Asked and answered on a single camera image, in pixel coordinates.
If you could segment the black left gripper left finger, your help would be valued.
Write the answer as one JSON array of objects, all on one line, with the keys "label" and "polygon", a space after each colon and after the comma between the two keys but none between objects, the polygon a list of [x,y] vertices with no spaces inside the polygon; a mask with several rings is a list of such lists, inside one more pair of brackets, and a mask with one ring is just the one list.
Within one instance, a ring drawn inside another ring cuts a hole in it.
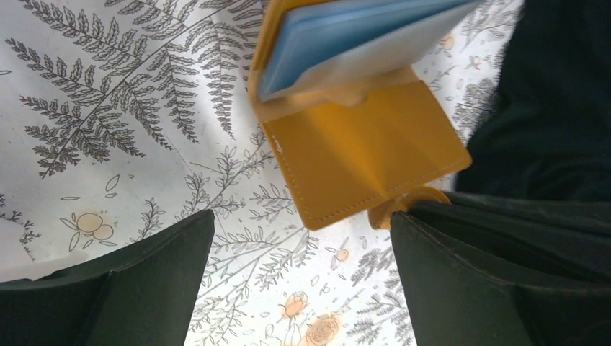
[{"label": "black left gripper left finger", "polygon": [[38,280],[1,284],[3,345],[183,345],[215,234],[201,210]]}]

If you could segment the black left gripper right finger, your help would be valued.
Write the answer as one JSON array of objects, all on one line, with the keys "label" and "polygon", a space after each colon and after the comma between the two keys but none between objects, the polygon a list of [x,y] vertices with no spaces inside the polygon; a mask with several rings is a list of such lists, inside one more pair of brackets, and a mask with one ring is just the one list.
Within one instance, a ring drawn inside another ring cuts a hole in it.
[{"label": "black left gripper right finger", "polygon": [[610,204],[419,190],[391,242],[419,345],[608,345]]}]

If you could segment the yellow leather card holder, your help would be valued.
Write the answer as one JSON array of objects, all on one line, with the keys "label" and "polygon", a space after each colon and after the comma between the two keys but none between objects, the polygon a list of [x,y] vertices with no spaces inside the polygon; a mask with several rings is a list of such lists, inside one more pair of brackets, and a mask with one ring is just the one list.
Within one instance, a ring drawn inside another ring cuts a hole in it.
[{"label": "yellow leather card holder", "polygon": [[249,101],[310,230],[470,166],[412,65],[477,1],[271,1]]}]

